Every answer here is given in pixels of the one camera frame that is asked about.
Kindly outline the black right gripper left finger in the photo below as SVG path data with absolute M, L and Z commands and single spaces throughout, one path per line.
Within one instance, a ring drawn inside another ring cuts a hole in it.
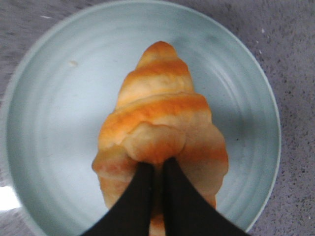
M 139 163 L 125 192 L 84 236 L 147 236 L 153 198 L 154 168 Z

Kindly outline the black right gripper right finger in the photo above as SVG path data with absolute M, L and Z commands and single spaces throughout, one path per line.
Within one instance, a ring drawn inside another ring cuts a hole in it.
M 162 205 L 167 236 L 247 236 L 218 213 L 190 183 L 175 158 L 162 168 Z

